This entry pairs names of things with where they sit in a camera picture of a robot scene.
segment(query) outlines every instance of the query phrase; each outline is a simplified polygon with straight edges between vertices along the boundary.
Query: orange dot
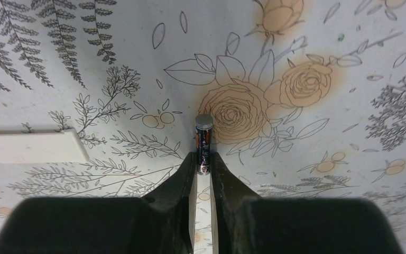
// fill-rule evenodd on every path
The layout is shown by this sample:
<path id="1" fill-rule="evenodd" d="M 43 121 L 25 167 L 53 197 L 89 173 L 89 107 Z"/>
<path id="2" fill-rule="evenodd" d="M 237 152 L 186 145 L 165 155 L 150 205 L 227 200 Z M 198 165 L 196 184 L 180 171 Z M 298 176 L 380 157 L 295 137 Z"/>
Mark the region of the orange dot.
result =
<path id="1" fill-rule="evenodd" d="M 400 173 L 402 170 L 404 169 L 403 166 L 393 166 L 393 167 L 389 167 L 385 170 L 385 173 L 387 175 L 395 175 Z"/>
<path id="2" fill-rule="evenodd" d="M 3 215 L 10 215 L 12 213 L 12 210 L 8 207 L 0 207 L 0 214 Z"/>
<path id="3" fill-rule="evenodd" d="M 325 161 L 325 162 L 318 164 L 317 171 L 318 172 L 328 172 L 328 171 L 333 170 L 334 167 L 335 167 L 335 164 L 332 161 Z"/>
<path id="4" fill-rule="evenodd" d="M 340 160 L 345 159 L 345 157 L 346 157 L 346 154 L 344 152 L 337 152 L 334 155 L 332 155 L 332 157 L 330 157 L 330 158 L 333 161 L 340 161 Z"/>
<path id="5" fill-rule="evenodd" d="M 203 201 L 206 201 L 206 200 L 209 200 L 211 197 L 207 193 L 200 193 L 200 194 L 198 194 L 198 198 Z"/>
<path id="6" fill-rule="evenodd" d="M 389 165 L 390 165 L 390 167 L 393 167 L 393 166 L 404 166 L 404 165 L 405 165 L 405 160 L 401 160 L 401 159 L 399 159 L 399 160 L 394 160 L 394 161 L 390 162 Z"/>
<path id="7" fill-rule="evenodd" d="M 197 243 L 203 239 L 203 233 L 195 232 L 194 243 Z"/>

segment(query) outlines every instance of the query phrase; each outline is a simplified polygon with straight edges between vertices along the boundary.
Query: aa battery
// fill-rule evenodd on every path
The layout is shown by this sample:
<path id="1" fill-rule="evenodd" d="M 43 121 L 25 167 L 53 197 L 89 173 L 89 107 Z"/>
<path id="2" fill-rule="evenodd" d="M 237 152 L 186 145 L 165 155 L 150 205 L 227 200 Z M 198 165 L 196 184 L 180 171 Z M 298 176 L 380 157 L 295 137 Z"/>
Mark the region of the aa battery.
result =
<path id="1" fill-rule="evenodd" d="M 195 143 L 197 146 L 197 173 L 207 175 L 209 170 L 209 154 L 213 134 L 214 119 L 209 114 L 201 114 L 195 118 Z"/>

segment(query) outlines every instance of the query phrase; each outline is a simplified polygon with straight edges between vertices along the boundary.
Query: orange rose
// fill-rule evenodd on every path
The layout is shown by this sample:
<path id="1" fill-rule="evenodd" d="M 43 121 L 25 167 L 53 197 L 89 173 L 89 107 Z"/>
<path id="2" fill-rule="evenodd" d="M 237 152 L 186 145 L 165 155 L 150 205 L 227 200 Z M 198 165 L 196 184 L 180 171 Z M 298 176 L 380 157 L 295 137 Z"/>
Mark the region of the orange rose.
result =
<path id="1" fill-rule="evenodd" d="M 307 107 L 325 97 L 330 89 L 332 69 L 312 61 L 287 70 L 282 80 L 265 90 L 265 99 L 272 104 Z"/>
<path id="2" fill-rule="evenodd" d="M 235 144 L 259 136 L 268 123 L 268 102 L 258 87 L 233 79 L 233 84 L 209 91 L 201 102 L 200 114 L 215 119 L 214 137 L 224 144 Z"/>

